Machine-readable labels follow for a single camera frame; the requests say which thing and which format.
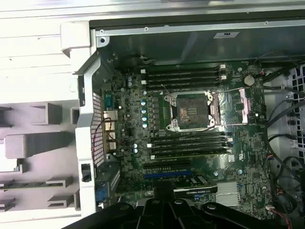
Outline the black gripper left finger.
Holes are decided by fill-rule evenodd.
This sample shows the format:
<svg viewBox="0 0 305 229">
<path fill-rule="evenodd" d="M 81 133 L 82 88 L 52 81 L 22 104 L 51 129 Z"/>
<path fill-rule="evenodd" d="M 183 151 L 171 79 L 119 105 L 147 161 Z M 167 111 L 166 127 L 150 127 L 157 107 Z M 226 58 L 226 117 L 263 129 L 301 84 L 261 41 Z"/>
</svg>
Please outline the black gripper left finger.
<svg viewBox="0 0 305 229">
<path fill-rule="evenodd" d="M 160 229 L 163 226 L 165 182 L 154 184 L 153 197 L 141 199 L 136 207 L 116 203 L 86 216 L 66 229 Z"/>
</svg>

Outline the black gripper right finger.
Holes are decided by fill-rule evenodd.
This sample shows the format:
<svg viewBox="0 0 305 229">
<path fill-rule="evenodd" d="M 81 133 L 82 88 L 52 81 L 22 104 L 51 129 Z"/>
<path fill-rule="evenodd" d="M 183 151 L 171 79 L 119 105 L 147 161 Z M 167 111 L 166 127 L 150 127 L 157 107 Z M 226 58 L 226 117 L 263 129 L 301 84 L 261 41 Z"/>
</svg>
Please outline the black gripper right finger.
<svg viewBox="0 0 305 229">
<path fill-rule="evenodd" d="M 273 220 L 257 219 L 230 207 L 208 202 L 197 209 L 175 196 L 173 186 L 164 183 L 165 203 L 171 209 L 180 229 L 282 229 L 283 225 Z"/>
</svg>

